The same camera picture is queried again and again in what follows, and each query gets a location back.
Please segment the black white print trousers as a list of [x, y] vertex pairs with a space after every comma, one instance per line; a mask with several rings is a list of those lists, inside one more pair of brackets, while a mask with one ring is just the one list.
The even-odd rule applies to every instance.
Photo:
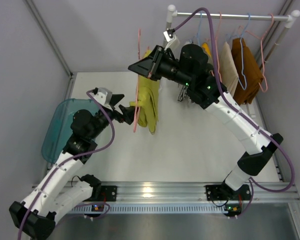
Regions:
[[[185, 45], [189, 45], [189, 44], [193, 44], [194, 41], [193, 39], [188, 39], [185, 43], [184, 43], [184, 46]], [[186, 92], [187, 92], [187, 87], [186, 86], [182, 86], [180, 91], [179, 91], [179, 94], [178, 94], [178, 97], [177, 97], [177, 101], [178, 102], [182, 102], [185, 97], [186, 97]]]

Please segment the beige trousers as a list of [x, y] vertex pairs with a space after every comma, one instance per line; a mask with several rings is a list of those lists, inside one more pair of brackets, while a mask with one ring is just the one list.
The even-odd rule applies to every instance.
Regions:
[[218, 53], [217, 63], [219, 66], [221, 82], [233, 97], [239, 83], [239, 75], [231, 53], [230, 45], [227, 42], [223, 44], [221, 52]]

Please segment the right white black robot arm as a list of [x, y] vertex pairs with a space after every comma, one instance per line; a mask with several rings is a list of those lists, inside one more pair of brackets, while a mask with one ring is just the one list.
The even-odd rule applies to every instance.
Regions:
[[156, 45], [149, 55], [128, 66], [128, 70], [152, 81], [161, 78], [186, 87], [192, 102], [220, 120], [241, 142], [245, 153], [224, 181], [210, 191], [210, 200], [231, 200], [250, 177], [257, 176], [268, 164], [283, 137], [271, 135], [258, 126], [237, 105], [227, 88], [212, 74], [208, 55], [196, 44], [182, 47], [179, 59], [172, 50]]

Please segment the yellow-green trousers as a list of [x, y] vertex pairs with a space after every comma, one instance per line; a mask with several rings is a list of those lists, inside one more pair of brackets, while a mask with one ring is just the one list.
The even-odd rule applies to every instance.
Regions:
[[134, 110], [133, 132], [140, 127], [148, 127], [153, 135], [156, 132], [157, 122], [159, 121], [158, 102], [159, 102], [160, 81], [153, 81], [138, 75], [135, 101], [129, 105], [136, 107]]

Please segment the camouflage yellow trousers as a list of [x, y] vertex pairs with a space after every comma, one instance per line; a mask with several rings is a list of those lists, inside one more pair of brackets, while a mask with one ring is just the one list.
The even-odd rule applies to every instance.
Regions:
[[212, 58], [212, 54], [211, 54], [211, 51], [210, 51], [210, 48], [209, 48], [209, 45], [207, 42], [204, 42], [202, 45], [201, 45], [204, 53], [208, 56], [208, 62], [209, 63], [212, 63], [213, 62], [213, 58]]

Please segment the aluminium mounting rail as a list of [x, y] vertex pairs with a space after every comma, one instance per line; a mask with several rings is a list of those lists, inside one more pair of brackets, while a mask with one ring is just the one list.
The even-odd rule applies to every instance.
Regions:
[[[212, 192], [206, 190], [211, 182], [119, 182], [104, 181], [103, 186], [116, 186], [116, 203], [122, 204], [208, 204]], [[254, 190], [253, 203], [292, 203], [299, 202], [296, 186], [284, 192], [266, 191], [257, 185], [249, 186]]]

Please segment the white metal clothes rack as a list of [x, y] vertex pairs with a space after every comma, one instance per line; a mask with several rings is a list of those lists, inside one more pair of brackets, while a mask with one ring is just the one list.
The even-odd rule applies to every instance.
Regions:
[[[212, 13], [212, 19], [219, 19], [219, 13]], [[247, 20], [248, 21], [248, 14], [221, 14], [222, 20]], [[176, 6], [171, 4], [167, 8], [167, 17], [166, 17], [166, 30], [172, 28], [173, 19], [176, 17], [185, 17], [186, 20], [182, 22], [182, 24], [187, 23], [191, 18], [200, 18], [200, 11], [196, 10], [194, 13], [189, 12], [178, 12], [176, 10]], [[203, 18], [207, 18], [208, 15], [203, 13]], [[300, 17], [299, 10], [293, 10], [290, 14], [286, 15], [251, 15], [250, 21], [270, 21], [270, 27], [265, 31], [264, 35], [262, 36], [255, 36], [256, 39], [260, 40], [260, 49], [256, 54], [256, 59], [261, 61], [260, 69], [265, 69], [265, 64], [268, 62], [270, 56], [276, 50], [276, 48], [281, 44], [283, 38], [287, 34], [290, 28], [294, 25], [297, 18]], [[264, 55], [264, 50], [268, 47], [270, 41], [272, 40], [273, 36], [275, 35], [277, 28], [280, 24], [284, 24], [284, 27], [280, 34], [278, 35], [277, 39], [274, 41], [271, 49], [268, 51], [267, 55]]]

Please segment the brown trousers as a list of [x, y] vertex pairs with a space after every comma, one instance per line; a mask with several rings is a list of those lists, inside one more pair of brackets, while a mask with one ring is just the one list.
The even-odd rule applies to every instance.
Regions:
[[[264, 79], [257, 62], [249, 47], [246, 46], [244, 39], [242, 40], [242, 43], [244, 57], [244, 74], [246, 75], [247, 89], [243, 90], [240, 86], [240, 83], [237, 84], [233, 98], [239, 105], [252, 103], [255, 96], [260, 90], [259, 84], [261, 84]], [[242, 65], [240, 51], [241, 47], [239, 38], [235, 38], [232, 40], [231, 54], [239, 76], [239, 80], [241, 80], [242, 84], [245, 85], [244, 78], [241, 74]]]

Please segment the teal plastic bin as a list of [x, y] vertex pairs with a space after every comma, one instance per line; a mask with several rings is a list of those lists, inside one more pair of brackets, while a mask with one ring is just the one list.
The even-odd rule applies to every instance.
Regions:
[[75, 98], [64, 100], [55, 109], [41, 148], [41, 154], [48, 163], [57, 162], [72, 135], [71, 124], [75, 113], [79, 110], [88, 110], [91, 114], [95, 114], [99, 109], [92, 100]]

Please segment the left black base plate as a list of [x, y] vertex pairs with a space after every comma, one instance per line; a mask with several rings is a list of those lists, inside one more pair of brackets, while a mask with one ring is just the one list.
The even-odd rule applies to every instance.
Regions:
[[98, 201], [116, 202], [117, 190], [118, 187], [116, 185], [102, 185], [100, 189], [100, 194], [98, 196]]

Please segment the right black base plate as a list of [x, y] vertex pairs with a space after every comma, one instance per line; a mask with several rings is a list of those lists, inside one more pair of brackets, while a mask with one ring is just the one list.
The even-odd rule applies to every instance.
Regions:
[[251, 199], [250, 187], [247, 184], [242, 185], [238, 190], [233, 190], [225, 183], [208, 184], [205, 186], [206, 197], [208, 201], [238, 201], [239, 197], [243, 201]]

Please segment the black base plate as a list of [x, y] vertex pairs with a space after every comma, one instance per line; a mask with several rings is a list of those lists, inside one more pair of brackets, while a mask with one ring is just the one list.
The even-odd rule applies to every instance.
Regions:
[[116, 202], [117, 190], [118, 187], [116, 185], [102, 185], [100, 189], [100, 194], [98, 196], [98, 201]]
[[251, 199], [250, 187], [247, 184], [242, 185], [238, 190], [233, 190], [225, 183], [208, 184], [205, 186], [206, 197], [208, 201], [238, 201], [239, 197], [243, 201]]

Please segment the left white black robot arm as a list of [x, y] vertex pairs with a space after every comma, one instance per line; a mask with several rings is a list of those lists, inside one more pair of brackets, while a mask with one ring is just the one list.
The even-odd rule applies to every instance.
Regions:
[[101, 193], [102, 182], [91, 174], [79, 178], [71, 189], [61, 194], [64, 186], [91, 155], [107, 149], [114, 141], [99, 148], [96, 138], [107, 127], [115, 133], [113, 121], [133, 123], [134, 107], [119, 105], [124, 94], [113, 94], [106, 88], [95, 88], [86, 93], [96, 105], [97, 111], [91, 113], [80, 109], [73, 114], [70, 128], [72, 133], [53, 163], [51, 170], [37, 187], [21, 202], [14, 201], [9, 213], [14, 226], [18, 228], [17, 239], [23, 234], [35, 240], [46, 240], [60, 220], [80, 203], [97, 199]]

